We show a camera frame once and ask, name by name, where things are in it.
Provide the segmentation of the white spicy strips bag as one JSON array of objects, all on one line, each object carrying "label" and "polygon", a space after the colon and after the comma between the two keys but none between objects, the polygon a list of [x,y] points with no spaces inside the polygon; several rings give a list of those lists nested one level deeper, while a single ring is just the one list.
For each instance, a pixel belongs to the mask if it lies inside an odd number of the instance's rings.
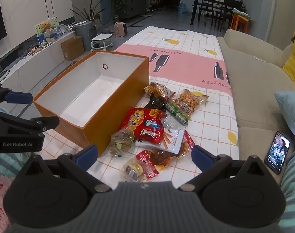
[{"label": "white spicy strips bag", "polygon": [[161,150],[177,155],[182,146],[184,133],[185,129],[165,129],[159,144],[137,140],[135,146],[138,146],[141,149]]}]

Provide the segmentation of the clear green candy bag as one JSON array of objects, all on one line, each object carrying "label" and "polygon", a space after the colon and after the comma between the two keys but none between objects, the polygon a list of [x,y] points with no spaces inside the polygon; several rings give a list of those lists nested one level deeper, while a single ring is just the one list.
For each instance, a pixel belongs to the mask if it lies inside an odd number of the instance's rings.
[{"label": "clear green candy bag", "polygon": [[130,127],[125,127],[111,136],[109,149],[113,156],[121,157],[123,153],[128,152],[134,142],[134,131]]}]

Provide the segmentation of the small clear bun packet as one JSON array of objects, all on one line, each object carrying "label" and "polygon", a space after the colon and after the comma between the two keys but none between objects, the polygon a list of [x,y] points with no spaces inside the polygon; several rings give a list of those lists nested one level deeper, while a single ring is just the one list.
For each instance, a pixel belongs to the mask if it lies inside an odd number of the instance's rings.
[{"label": "small clear bun packet", "polygon": [[137,183],[143,176],[143,167],[136,158],[130,159],[121,170],[125,182]]}]

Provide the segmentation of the red braised meat packet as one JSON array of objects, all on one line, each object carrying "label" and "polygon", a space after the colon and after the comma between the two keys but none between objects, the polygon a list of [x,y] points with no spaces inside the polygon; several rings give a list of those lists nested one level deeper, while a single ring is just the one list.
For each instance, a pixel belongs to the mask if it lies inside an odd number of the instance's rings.
[{"label": "red braised meat packet", "polygon": [[193,139],[185,130],[179,154],[175,155],[161,150],[143,149],[135,158],[143,167],[143,175],[150,180],[160,175],[162,170],[170,164],[172,159],[179,159],[188,155],[194,146],[195,143]]}]

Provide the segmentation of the green sausage stick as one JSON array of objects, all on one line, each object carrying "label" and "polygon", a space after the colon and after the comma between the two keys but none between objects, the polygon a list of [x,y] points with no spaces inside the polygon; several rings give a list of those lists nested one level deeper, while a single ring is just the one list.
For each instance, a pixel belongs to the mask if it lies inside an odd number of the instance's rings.
[{"label": "green sausage stick", "polygon": [[182,125],[188,125],[188,119],[186,116],[172,103],[166,103],[165,105],[168,112],[175,117]]}]

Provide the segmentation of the yellow peanut bag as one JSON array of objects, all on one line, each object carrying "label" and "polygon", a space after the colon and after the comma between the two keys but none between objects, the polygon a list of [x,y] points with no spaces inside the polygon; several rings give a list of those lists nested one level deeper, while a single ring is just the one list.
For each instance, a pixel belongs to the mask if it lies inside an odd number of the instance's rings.
[{"label": "yellow peanut bag", "polygon": [[192,91],[184,89],[178,98],[172,98],[171,102],[187,117],[196,111],[196,108],[202,103],[208,100],[207,95],[196,95]]}]

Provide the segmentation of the large red chip bag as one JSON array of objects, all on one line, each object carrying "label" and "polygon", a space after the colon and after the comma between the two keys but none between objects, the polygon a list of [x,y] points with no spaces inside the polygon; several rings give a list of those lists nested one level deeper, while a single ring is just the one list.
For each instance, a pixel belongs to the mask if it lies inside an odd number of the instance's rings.
[{"label": "large red chip bag", "polygon": [[165,117],[166,113],[156,108],[132,107],[121,122],[119,129],[129,127],[134,132],[135,139],[146,140],[158,145],[163,138],[162,119]]}]

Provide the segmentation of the black seaweed snack bag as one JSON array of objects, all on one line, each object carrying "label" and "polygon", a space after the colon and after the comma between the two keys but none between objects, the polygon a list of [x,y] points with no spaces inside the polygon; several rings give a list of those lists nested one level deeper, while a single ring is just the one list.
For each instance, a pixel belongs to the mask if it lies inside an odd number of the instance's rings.
[{"label": "black seaweed snack bag", "polygon": [[150,95],[149,102],[144,108],[157,109],[166,112],[166,101],[154,94]]}]

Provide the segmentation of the clear white candy bag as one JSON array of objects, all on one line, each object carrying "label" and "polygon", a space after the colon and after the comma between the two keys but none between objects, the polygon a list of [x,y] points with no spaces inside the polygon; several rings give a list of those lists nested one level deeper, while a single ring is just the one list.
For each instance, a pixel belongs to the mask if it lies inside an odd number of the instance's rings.
[{"label": "clear white candy bag", "polygon": [[186,126],[181,124],[174,116],[167,113],[161,120],[162,125],[165,129],[185,129]]}]

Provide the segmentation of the smartphone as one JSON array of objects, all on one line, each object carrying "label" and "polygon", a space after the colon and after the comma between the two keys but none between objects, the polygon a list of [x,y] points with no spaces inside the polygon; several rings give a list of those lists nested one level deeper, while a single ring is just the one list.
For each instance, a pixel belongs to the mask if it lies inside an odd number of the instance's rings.
[{"label": "smartphone", "polygon": [[279,131],[276,132],[264,159],[264,164],[276,175],[280,175],[282,172],[290,144],[291,142],[286,136]]}]

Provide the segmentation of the teddy bear picture box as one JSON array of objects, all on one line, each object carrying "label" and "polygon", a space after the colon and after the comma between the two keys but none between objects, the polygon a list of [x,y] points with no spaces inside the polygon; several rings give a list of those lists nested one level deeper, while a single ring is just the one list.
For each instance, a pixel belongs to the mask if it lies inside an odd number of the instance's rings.
[{"label": "teddy bear picture box", "polygon": [[58,26],[59,21],[57,17],[53,17],[47,21],[37,24],[35,26],[35,30],[38,42],[40,44],[46,42],[46,39],[50,38],[50,35],[52,34],[54,28],[57,28]]}]

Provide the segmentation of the orange stool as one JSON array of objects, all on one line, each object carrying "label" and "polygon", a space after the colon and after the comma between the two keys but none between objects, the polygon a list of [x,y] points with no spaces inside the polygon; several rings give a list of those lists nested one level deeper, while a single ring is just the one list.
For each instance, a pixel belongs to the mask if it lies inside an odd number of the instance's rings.
[{"label": "orange stool", "polygon": [[233,14],[232,22],[230,25],[231,30],[238,30],[238,27],[242,27],[242,32],[247,33],[248,31],[248,24],[250,22],[250,19],[244,16],[241,16],[240,14]]}]

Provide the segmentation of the dark drawer cabinet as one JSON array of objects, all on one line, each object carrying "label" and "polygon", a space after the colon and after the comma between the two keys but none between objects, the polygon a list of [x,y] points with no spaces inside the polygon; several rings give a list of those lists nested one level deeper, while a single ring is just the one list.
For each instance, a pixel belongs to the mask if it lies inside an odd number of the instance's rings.
[{"label": "dark drawer cabinet", "polygon": [[146,12],[146,0],[126,0],[125,12],[120,19],[129,19],[144,15]]}]

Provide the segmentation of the black dining table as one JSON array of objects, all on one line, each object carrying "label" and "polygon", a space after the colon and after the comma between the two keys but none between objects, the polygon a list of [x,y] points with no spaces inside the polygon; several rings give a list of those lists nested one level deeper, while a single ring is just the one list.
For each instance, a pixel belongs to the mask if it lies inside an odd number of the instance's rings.
[{"label": "black dining table", "polygon": [[221,30],[226,22],[231,22],[233,9],[242,10],[243,6],[244,3],[237,0],[194,0],[190,25],[194,24],[196,15],[200,22],[201,14],[205,12],[212,19],[211,24]]}]

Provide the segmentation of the water jug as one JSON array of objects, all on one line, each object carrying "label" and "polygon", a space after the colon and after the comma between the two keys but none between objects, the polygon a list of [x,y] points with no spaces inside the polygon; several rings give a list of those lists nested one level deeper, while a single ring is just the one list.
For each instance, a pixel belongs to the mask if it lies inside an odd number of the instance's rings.
[{"label": "water jug", "polygon": [[178,5],[178,13],[185,14],[185,12],[186,12],[186,4],[183,1],[181,1]]}]

